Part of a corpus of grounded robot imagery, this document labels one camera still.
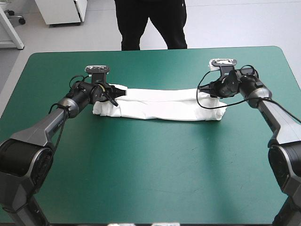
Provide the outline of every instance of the folded towel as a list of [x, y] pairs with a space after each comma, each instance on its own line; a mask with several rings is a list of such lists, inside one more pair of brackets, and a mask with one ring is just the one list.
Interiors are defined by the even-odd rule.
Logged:
[[[128, 89], [121, 85], [115, 87], [127, 90], [127, 95], [111, 102], [96, 102], [93, 114], [110, 117], [127, 117], [134, 119], [164, 119], [174, 121], [208, 121], [221, 120], [226, 108], [208, 110], [201, 108], [196, 100], [197, 89], [153, 90]], [[198, 99], [206, 107], [225, 106], [218, 98], [200, 92]]]

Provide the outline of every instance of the table top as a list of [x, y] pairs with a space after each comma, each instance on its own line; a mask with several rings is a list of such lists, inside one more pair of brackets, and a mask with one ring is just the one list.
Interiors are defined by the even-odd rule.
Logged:
[[[108, 82], [129, 88], [189, 89], [211, 58], [253, 65], [274, 99], [301, 116], [300, 89], [277, 47], [37, 53], [0, 119], [0, 140], [43, 118], [87, 65], [109, 65]], [[272, 133], [247, 103], [198, 122], [100, 117], [92, 108], [67, 121], [36, 195], [51, 223], [271, 223], [286, 199], [267, 158]], [[3, 210], [0, 222], [11, 222]]]

